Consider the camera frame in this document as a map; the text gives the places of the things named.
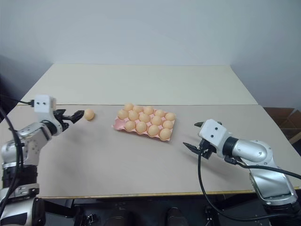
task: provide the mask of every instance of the white robotic arm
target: white robotic arm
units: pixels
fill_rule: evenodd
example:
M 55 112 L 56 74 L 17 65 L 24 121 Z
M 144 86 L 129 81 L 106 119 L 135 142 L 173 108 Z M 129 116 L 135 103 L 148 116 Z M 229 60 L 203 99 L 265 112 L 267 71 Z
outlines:
M 246 166 L 279 169 L 274 162 L 273 151 L 268 144 L 258 140 L 248 141 L 234 138 L 220 122 L 212 119 L 198 122 L 195 125 L 201 128 L 198 134 L 202 138 L 199 146 L 195 147 L 184 143 L 192 152 L 200 154 L 206 159 L 209 159 L 214 152 L 231 164 L 240 161 Z M 285 174 L 266 169 L 250 169 L 250 180 L 268 213 L 301 214 L 297 194 Z
M 58 136 L 69 127 L 63 120 L 77 122 L 84 111 L 77 111 L 73 116 L 64 116 L 64 109 L 56 110 L 55 98 L 38 95 L 34 100 L 34 111 L 40 122 L 35 122 L 17 132 L 22 143 L 23 168 L 16 172 L 16 144 L 14 140 L 7 142 L 1 149 L 3 158 L 3 189 L 0 191 L 1 201 L 11 186 L 17 173 L 18 184 L 9 196 L 0 225 L 42 226 L 45 224 L 45 211 L 42 200 L 37 198 L 37 166 L 39 155 L 52 136 Z

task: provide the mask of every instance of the white wall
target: white wall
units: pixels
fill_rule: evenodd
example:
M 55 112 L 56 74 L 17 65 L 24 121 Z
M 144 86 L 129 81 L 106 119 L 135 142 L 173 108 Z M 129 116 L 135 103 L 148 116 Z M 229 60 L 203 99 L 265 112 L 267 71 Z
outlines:
M 23 96 L 52 63 L 231 65 L 301 109 L 299 0 L 0 0 L 0 73 Z

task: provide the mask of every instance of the white tabletop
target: white tabletop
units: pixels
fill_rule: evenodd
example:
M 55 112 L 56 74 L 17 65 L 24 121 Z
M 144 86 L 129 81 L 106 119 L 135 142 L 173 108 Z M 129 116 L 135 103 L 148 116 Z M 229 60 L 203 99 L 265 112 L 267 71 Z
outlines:
M 81 119 L 42 149 L 38 166 L 40 196 L 106 197 L 121 195 L 199 194 L 197 155 L 182 142 L 197 145 L 198 121 L 215 119 L 233 136 L 268 143 L 283 169 L 301 174 L 301 157 L 275 122 L 259 105 L 157 106 L 177 115 L 169 142 L 116 131 L 122 106 L 62 105 L 66 114 L 91 108 L 93 121 Z M 8 115 L 16 129 L 36 121 L 33 109 L 17 106 Z M 6 122 L 0 124 L 0 145 L 11 140 Z M 202 160 L 204 186 L 210 193 L 251 192 L 248 171 L 213 154 Z M 293 186 L 301 181 L 291 179 Z
M 230 66 L 54 64 L 23 97 L 61 105 L 256 105 Z

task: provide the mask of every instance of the black cable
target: black cable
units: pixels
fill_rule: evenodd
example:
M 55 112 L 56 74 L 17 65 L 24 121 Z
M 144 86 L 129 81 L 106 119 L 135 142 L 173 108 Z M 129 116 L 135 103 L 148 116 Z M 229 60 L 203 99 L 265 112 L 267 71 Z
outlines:
M 256 221 L 256 220 L 264 220 L 264 219 L 268 219 L 268 218 L 277 218 L 277 217 L 295 217 L 294 214 L 287 214 L 287 213 L 277 213 L 277 214 L 268 214 L 265 216 L 260 216 L 260 217 L 255 217 L 255 218 L 236 218 L 233 216 L 229 216 L 225 213 L 223 213 L 220 209 L 218 209 L 209 199 L 208 195 L 206 194 L 206 191 L 204 189 L 203 186 L 203 182 L 202 182 L 202 177 L 201 177 L 201 158 L 202 156 L 199 154 L 198 155 L 198 181 L 199 181 L 199 185 L 201 186 L 203 195 L 205 196 L 205 198 L 207 199 L 208 203 L 212 206 L 213 209 L 215 209 L 219 214 L 221 214 L 222 216 L 229 218 L 231 220 L 235 220 L 235 221 Z
M 10 195 L 12 194 L 12 192 L 15 190 L 15 188 L 18 185 L 18 179 L 17 179 L 17 174 L 19 171 L 19 162 L 20 162 L 20 156 L 22 156 L 23 158 L 23 151 L 22 151 L 22 144 L 20 141 L 19 136 L 17 135 L 13 125 L 11 124 L 11 121 L 9 120 L 9 118 L 7 117 L 7 115 L 5 114 L 4 110 L 2 109 L 2 107 L 0 106 L 0 114 L 3 116 L 3 118 L 5 118 L 6 122 L 9 125 L 10 131 L 13 134 L 14 137 L 14 141 L 15 141 L 15 146 L 16 146 L 16 170 L 15 170 L 15 174 L 14 177 L 9 185 L 8 191 L 5 195 L 5 197 L 2 199 L 1 201 L 1 207 L 0 207 L 0 218 L 2 216 L 2 213 L 4 211 L 4 208 L 8 202 L 8 198 L 10 197 Z
M 207 223 L 205 224 L 205 226 L 208 226 L 210 224 L 210 220 L 209 221 L 207 221 Z
M 19 103 L 22 103 L 22 104 L 30 105 L 30 106 L 33 107 L 33 102 L 34 102 L 34 100 L 31 100 L 31 101 L 29 101 L 29 102 L 25 102 L 25 101 L 17 100 L 17 99 L 14 99 L 14 98 L 12 98 L 12 97 L 8 97 L 8 96 L 2 95 L 2 94 L 0 94 L 0 97 L 9 99 L 9 100 L 12 100 L 12 101 L 15 101 L 15 102 L 19 102 Z
M 245 169 L 262 169 L 262 170 L 270 170 L 270 171 L 274 171 L 274 172 L 278 172 L 278 173 L 283 173 L 289 176 L 292 176 L 294 178 L 298 178 L 301 180 L 301 175 L 296 174 L 296 173 L 292 173 L 290 171 L 286 171 L 284 169 L 279 169 L 279 168 L 274 168 L 274 167 L 270 167 L 270 166 L 246 166 L 241 164 L 240 162 L 236 162 L 236 164 L 242 168 Z

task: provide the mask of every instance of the egg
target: egg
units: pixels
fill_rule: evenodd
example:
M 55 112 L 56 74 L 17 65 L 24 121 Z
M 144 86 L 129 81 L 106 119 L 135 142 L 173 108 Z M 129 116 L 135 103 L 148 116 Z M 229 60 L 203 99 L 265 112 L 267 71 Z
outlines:
M 139 116 L 139 120 L 143 122 L 149 122 L 151 120 L 151 117 L 148 114 L 142 113 Z
M 126 124 L 124 125 L 124 128 L 127 131 L 131 131 L 132 129 L 136 128 L 136 123 L 134 121 L 127 121 Z
M 147 130 L 147 133 L 150 137 L 154 137 L 155 135 L 157 135 L 159 133 L 159 127 L 157 125 L 152 125 Z
M 131 121 L 135 121 L 139 118 L 139 114 L 135 111 L 130 111 L 128 113 L 128 118 L 131 120 Z
M 146 114 L 153 114 L 154 113 L 154 108 L 152 106 L 147 106 L 143 110 L 144 113 Z
M 134 107 L 134 105 L 132 103 L 127 103 L 124 105 L 123 109 L 126 111 L 130 111 L 133 109 L 133 107 Z
M 156 110 L 155 116 L 164 117 L 165 112 L 163 110 Z
M 84 112 L 84 118 L 88 121 L 92 120 L 94 118 L 94 111 L 92 109 L 86 109 Z
M 159 117 L 159 116 L 154 116 L 154 117 L 151 119 L 151 123 L 152 123 L 153 125 L 159 126 L 159 125 L 162 124 L 162 119 L 161 119 L 161 117 Z
M 139 106 L 139 105 L 135 105 L 133 107 L 133 111 L 139 113 L 139 112 L 142 112 L 143 111 L 143 107 L 142 106 Z
M 119 110 L 118 112 L 117 112 L 117 117 L 118 118 L 120 118 L 121 120 L 124 120 L 125 118 L 127 118 L 128 117 L 128 112 L 127 111 L 125 111 L 125 110 Z
M 165 118 L 166 118 L 166 120 L 173 121 L 173 120 L 175 120 L 175 114 L 169 112 L 169 113 L 167 113 L 167 114 L 165 115 Z
M 174 124 L 172 121 L 166 120 L 163 122 L 162 126 L 166 129 L 172 129 L 174 127 Z
M 170 138 L 170 135 L 171 135 L 170 129 L 162 129 L 160 131 L 159 137 L 161 138 L 161 140 L 167 140 Z
M 137 123 L 137 125 L 136 125 L 137 133 L 144 133 L 146 131 L 146 129 L 147 129 L 147 125 L 145 122 L 140 121 Z

